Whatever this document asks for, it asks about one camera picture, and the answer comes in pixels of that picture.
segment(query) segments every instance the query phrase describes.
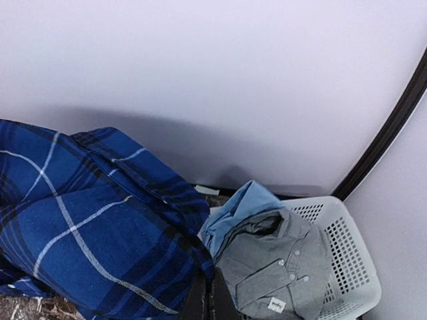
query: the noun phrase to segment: basket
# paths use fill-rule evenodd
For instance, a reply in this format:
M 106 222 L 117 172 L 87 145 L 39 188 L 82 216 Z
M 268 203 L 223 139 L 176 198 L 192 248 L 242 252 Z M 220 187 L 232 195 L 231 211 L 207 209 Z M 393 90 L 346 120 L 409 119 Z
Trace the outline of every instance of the basket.
M 294 199 L 283 203 L 304 219 L 320 225 L 330 240 L 332 274 L 317 320 L 355 320 L 375 307 L 381 298 L 380 282 L 346 206 L 335 197 Z

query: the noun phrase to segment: light blue cloth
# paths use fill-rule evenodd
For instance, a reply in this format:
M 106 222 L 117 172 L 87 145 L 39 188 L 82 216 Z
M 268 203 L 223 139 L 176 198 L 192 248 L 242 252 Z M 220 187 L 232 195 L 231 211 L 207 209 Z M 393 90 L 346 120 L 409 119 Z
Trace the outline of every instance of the light blue cloth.
M 220 250 L 227 233 L 244 219 L 261 212 L 283 208 L 284 204 L 256 181 L 249 181 L 201 228 L 201 238 L 212 257 Z

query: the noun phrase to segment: white panel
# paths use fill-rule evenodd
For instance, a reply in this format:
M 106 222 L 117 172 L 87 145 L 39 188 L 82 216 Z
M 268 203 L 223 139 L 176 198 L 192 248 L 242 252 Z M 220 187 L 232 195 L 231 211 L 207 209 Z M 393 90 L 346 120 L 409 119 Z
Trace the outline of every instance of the white panel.
M 185 178 L 327 194 L 427 43 L 427 1 L 0 0 L 0 117 L 113 125 Z
M 427 99 L 346 201 L 376 262 L 382 300 L 364 320 L 427 317 Z

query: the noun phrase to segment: blue plaid shirt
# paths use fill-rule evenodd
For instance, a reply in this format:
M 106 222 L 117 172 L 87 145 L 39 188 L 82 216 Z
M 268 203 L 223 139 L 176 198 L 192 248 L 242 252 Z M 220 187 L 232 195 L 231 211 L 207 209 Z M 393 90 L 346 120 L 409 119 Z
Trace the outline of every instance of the blue plaid shirt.
M 209 214 L 193 187 L 114 128 L 67 136 L 0 120 L 0 294 L 75 303 L 88 319 L 174 318 Z

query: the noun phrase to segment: laundry basket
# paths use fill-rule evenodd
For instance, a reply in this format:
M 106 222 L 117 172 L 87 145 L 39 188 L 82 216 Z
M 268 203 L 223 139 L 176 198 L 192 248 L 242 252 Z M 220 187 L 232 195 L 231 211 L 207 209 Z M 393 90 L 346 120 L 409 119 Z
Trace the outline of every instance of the laundry basket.
M 375 307 L 381 297 L 380 282 L 346 206 L 335 197 L 294 199 L 283 203 L 304 219 L 320 225 L 330 240 L 332 274 L 317 320 L 355 320 Z

